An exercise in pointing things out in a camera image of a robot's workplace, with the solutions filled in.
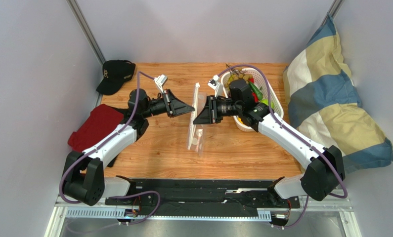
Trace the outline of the clear polka-dot zip bag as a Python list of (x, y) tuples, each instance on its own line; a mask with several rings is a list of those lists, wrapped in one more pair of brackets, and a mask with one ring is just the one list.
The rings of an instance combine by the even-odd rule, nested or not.
[(204, 125), (195, 125), (193, 122), (196, 117), (201, 113), (206, 102), (207, 94), (200, 91), (200, 84), (195, 83), (193, 92), (193, 102), (192, 107), (194, 111), (191, 112), (190, 122), (188, 127), (188, 137), (187, 137), (187, 149), (190, 151), (195, 151), (200, 157), (203, 155), (203, 144), (204, 144)]

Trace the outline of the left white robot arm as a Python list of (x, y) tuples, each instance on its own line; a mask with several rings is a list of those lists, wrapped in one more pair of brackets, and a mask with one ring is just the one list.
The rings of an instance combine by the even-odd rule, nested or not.
[(149, 117), (166, 114), (174, 118), (195, 110), (169, 89), (153, 99), (144, 89), (135, 89), (130, 93), (128, 106), (124, 119), (109, 135), (90, 148), (72, 151), (66, 157), (59, 184), (59, 195), (65, 202), (93, 206), (102, 198), (126, 198), (132, 181), (126, 177), (105, 177), (108, 164), (144, 135)]

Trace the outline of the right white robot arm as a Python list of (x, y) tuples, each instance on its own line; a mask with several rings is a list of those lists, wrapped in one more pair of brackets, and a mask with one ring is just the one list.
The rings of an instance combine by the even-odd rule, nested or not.
[(289, 152), (305, 169), (301, 175), (277, 179), (271, 192), (281, 199), (309, 196), (322, 201), (342, 184), (345, 170), (342, 152), (328, 148), (298, 132), (272, 110), (255, 102), (250, 86), (242, 79), (230, 85), (231, 97), (207, 96), (204, 108), (193, 124), (220, 123), (223, 117), (237, 116), (254, 131), (269, 137)]

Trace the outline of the tan longan bunch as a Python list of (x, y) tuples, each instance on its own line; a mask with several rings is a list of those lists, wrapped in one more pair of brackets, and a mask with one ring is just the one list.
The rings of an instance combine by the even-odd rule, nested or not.
[(230, 75), (234, 74), (234, 75), (238, 76), (239, 79), (243, 79), (246, 83), (248, 83), (248, 81), (251, 81), (252, 83), (254, 83), (254, 78), (253, 78), (252, 74), (247, 73), (246, 70), (244, 70), (242, 67), (233, 68), (228, 71), (229, 71)]

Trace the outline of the red bell pepper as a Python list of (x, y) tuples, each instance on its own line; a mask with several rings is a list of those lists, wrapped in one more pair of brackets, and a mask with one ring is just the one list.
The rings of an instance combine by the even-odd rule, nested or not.
[(252, 92), (252, 96), (253, 96), (254, 101), (255, 101), (256, 103), (258, 103), (260, 100), (263, 99), (262, 93), (255, 93), (255, 92)]

